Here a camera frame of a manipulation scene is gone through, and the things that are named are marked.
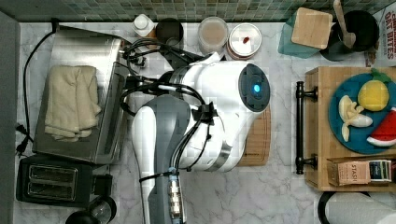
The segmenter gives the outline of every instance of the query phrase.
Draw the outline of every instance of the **wooden board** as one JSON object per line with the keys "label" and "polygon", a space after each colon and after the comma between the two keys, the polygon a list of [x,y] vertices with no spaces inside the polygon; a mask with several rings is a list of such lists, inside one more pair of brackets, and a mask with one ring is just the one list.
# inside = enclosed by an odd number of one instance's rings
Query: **wooden board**
{"label": "wooden board", "polygon": [[268,161],[271,146],[271,109],[268,106],[253,123],[247,147],[238,166],[261,166]]}
{"label": "wooden board", "polygon": [[332,27],[332,14],[304,7],[297,10],[291,42],[326,49]]}
{"label": "wooden board", "polygon": [[[396,80],[396,68],[379,68]],[[328,182],[327,159],[363,157],[344,147],[332,133],[329,124],[329,104],[337,87],[346,79],[361,73],[370,73],[370,68],[361,67],[319,67],[306,73],[305,90],[318,86],[318,101],[305,100],[305,156],[318,154],[318,169],[305,166],[306,183],[322,191],[396,191],[396,184],[387,187],[352,185],[335,187]],[[396,158],[396,146],[376,156]]]}

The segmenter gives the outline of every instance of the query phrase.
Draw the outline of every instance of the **folded towel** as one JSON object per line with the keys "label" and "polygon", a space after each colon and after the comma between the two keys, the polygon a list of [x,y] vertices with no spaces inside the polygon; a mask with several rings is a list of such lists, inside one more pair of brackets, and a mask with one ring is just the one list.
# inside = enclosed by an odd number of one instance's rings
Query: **folded towel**
{"label": "folded towel", "polygon": [[67,142],[91,134],[101,111],[95,73],[91,66],[56,65],[50,69],[45,133]]}

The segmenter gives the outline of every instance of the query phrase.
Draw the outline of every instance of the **yellow fruit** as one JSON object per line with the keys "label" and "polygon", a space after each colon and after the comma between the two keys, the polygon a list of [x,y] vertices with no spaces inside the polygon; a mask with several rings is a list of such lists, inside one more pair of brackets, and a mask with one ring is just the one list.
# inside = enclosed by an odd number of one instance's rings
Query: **yellow fruit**
{"label": "yellow fruit", "polygon": [[389,92],[387,86],[378,80],[371,80],[361,87],[358,94],[358,103],[365,109],[380,111],[387,106]]}

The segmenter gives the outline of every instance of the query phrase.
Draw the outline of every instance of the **blue plate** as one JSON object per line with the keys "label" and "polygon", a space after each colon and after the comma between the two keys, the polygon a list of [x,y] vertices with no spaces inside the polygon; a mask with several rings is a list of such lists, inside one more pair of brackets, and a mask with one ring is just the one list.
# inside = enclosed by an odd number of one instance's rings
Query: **blue plate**
{"label": "blue plate", "polygon": [[358,93],[364,83],[373,79],[371,74],[360,74],[347,79],[343,82],[335,91],[332,99],[330,100],[329,106],[329,122],[332,132],[345,147],[352,151],[361,154],[375,154],[380,153],[388,149],[388,147],[376,147],[367,142],[367,137],[374,131],[379,123],[388,114],[393,106],[396,106],[396,84],[394,82],[386,83],[389,91],[389,101],[387,106],[377,112],[369,110],[363,110],[361,113],[365,116],[370,117],[373,120],[373,124],[366,128],[355,128],[349,125],[349,141],[344,141],[341,129],[343,121],[341,120],[340,114],[338,113],[338,103],[341,98],[348,95],[353,102],[358,102]]}

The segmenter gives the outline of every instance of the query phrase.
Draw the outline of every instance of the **jar lid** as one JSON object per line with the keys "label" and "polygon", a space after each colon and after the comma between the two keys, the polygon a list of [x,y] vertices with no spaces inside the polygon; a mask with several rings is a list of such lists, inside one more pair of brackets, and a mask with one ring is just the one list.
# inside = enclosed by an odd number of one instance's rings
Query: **jar lid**
{"label": "jar lid", "polygon": [[219,17],[208,17],[204,19],[198,28],[198,38],[202,45],[216,48],[227,43],[228,26]]}
{"label": "jar lid", "polygon": [[259,50],[262,34],[255,25],[242,23],[231,31],[229,43],[235,54],[247,57]]}

